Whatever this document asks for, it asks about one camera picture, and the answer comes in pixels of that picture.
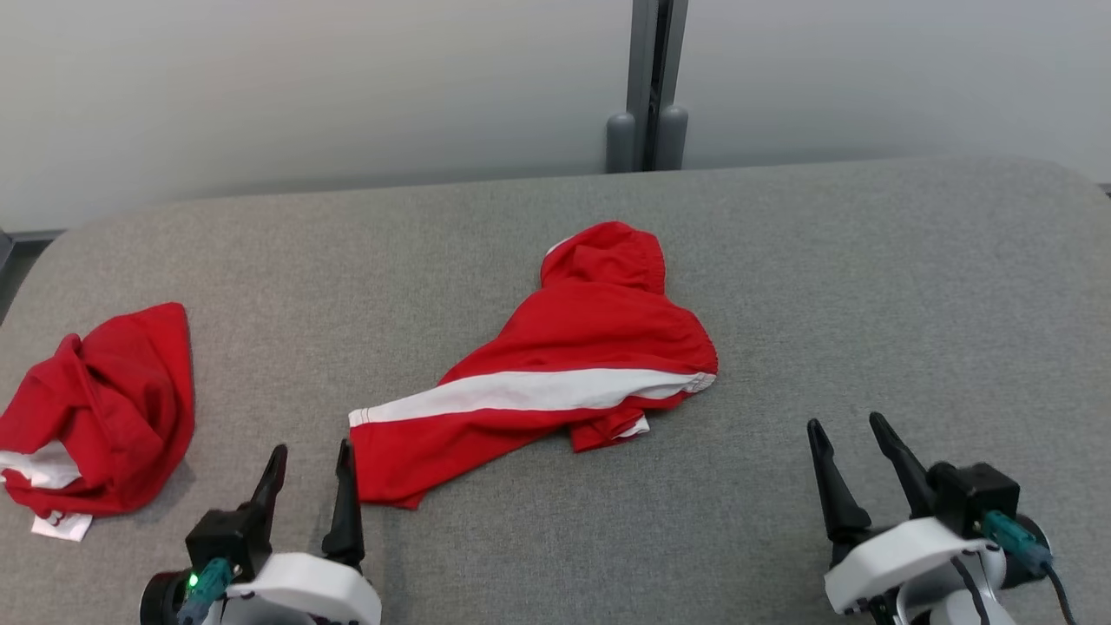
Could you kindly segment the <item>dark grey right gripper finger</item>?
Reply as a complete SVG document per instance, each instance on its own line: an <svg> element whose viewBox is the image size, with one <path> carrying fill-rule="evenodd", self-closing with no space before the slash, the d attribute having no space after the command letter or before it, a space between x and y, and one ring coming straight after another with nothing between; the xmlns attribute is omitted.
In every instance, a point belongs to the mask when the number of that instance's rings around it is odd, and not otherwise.
<svg viewBox="0 0 1111 625"><path fill-rule="evenodd" d="M878 447L889 460L900 486L904 492L905 503L911 510L911 517L928 517L934 515L934 490L929 486L928 472L913 452L905 446L904 441L895 433L881 412L873 411L869 415Z"/></svg>
<svg viewBox="0 0 1111 625"><path fill-rule="evenodd" d="M834 460L834 448L820 420L805 425L814 468L818 498L825 522L825 536L831 543L849 543L871 527L871 517L858 506Z"/></svg>

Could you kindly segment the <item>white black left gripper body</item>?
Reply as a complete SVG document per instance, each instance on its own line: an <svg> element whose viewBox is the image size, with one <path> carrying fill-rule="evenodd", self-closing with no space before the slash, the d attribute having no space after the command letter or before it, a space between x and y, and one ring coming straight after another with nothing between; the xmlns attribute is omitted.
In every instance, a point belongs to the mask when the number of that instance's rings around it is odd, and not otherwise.
<svg viewBox="0 0 1111 625"><path fill-rule="evenodd" d="M307 553L266 560L253 579L217 558L152 577L139 605L141 624L380 624L382 602L357 569Z"/></svg>

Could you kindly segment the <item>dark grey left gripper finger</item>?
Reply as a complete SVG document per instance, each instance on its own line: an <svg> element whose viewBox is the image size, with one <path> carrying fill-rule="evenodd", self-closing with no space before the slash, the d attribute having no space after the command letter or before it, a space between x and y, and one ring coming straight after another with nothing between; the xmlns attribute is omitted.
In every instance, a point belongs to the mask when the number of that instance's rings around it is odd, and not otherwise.
<svg viewBox="0 0 1111 625"><path fill-rule="evenodd" d="M361 503L358 501L354 451L348 438L342 438L339 446L336 478L331 527L322 540L321 550L326 560L351 569L361 569L366 560L364 524Z"/></svg>
<svg viewBox="0 0 1111 625"><path fill-rule="evenodd" d="M271 530L273 526L276 501L286 482L287 465L288 446L277 444L267 458L266 468L258 480L253 495L239 506L239 510L247 512L251 527Z"/></svg>

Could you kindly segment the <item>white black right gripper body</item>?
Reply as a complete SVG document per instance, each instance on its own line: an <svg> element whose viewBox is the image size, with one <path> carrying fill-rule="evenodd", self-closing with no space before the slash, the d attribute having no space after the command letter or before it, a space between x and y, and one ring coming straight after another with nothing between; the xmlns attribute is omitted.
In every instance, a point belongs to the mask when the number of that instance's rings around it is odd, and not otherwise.
<svg viewBox="0 0 1111 625"><path fill-rule="evenodd" d="M1015 624L1000 594L1055 579L1053 553L1025 517L987 514L960 536L940 520L900 523L849 550L825 573L842 615L877 624Z"/></svg>

